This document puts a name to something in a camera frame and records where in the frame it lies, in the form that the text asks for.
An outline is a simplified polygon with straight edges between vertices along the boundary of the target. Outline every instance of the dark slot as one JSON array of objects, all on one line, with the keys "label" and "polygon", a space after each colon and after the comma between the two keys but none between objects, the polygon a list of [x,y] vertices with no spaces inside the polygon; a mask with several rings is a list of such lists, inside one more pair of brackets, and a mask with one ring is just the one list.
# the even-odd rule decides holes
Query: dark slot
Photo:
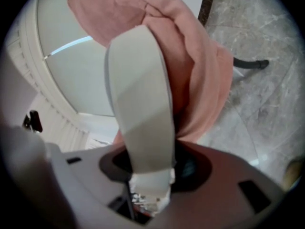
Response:
[{"label": "dark slot", "polygon": [[[131,179],[132,166],[125,147],[104,155],[99,166],[112,181],[128,182]],[[172,193],[195,191],[212,172],[212,164],[205,155],[179,142],[175,146],[173,166],[176,182],[172,184]]]},{"label": "dark slot", "polygon": [[256,214],[271,204],[271,201],[253,181],[240,182],[238,183],[238,186],[248,199]]},{"label": "dark slot", "polygon": [[67,163],[68,163],[69,165],[74,164],[74,163],[76,163],[76,162],[80,162],[80,161],[81,161],[81,158],[79,158],[79,157],[74,157],[74,158],[68,158],[68,159],[67,159]]},{"label": "dark slot", "polygon": [[123,194],[110,202],[108,207],[128,219],[136,220],[129,186],[127,183],[125,184]]},{"label": "dark slot", "polygon": [[34,131],[41,133],[42,132],[42,126],[39,119],[39,114],[35,110],[30,111],[30,124]]},{"label": "dark slot", "polygon": [[120,196],[114,199],[108,207],[120,215],[133,220],[141,225],[145,225],[152,218],[138,211],[133,210],[132,204],[128,204],[128,198]]},{"label": "dark slot", "polygon": [[28,129],[28,130],[31,129],[31,120],[30,120],[30,118],[28,117],[28,115],[25,115],[25,118],[24,118],[24,120],[23,120],[22,126],[23,126],[24,128],[26,128],[26,129]]}]

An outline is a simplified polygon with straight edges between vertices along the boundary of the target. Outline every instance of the white molding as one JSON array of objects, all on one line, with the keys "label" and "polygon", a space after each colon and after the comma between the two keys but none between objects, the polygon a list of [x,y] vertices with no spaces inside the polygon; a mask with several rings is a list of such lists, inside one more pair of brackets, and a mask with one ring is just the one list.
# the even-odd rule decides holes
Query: white molding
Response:
[{"label": "white molding", "polygon": [[36,90],[71,124],[85,132],[102,133],[113,140],[118,124],[115,117],[77,113],[55,83],[47,63],[43,60],[37,24],[38,0],[29,0],[20,13],[19,37],[22,54],[37,86]]},{"label": "white molding", "polygon": [[43,95],[76,127],[83,129],[77,121],[78,115],[71,107],[53,80],[41,49],[37,27],[38,0],[29,0],[20,15],[20,44],[33,78]]}]

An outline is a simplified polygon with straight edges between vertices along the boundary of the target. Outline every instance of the marble floor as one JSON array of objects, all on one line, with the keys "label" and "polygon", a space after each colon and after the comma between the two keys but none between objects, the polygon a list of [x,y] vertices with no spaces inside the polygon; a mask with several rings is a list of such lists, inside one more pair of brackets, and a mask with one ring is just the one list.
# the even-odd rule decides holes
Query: marble floor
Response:
[{"label": "marble floor", "polygon": [[229,98],[199,144],[247,160],[278,184],[305,151],[305,48],[279,0],[213,0],[211,38],[242,60],[269,59],[263,71],[234,73]]}]

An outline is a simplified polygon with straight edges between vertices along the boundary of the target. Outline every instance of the pink cloth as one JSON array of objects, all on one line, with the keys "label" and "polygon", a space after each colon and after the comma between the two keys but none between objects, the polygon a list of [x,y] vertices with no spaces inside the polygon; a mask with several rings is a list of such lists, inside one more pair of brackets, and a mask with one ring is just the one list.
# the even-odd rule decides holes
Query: pink cloth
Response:
[{"label": "pink cloth", "polygon": [[177,138],[196,142],[214,124],[230,91],[233,56],[181,0],[67,1],[83,29],[105,47],[137,25],[151,30],[166,63]]}]

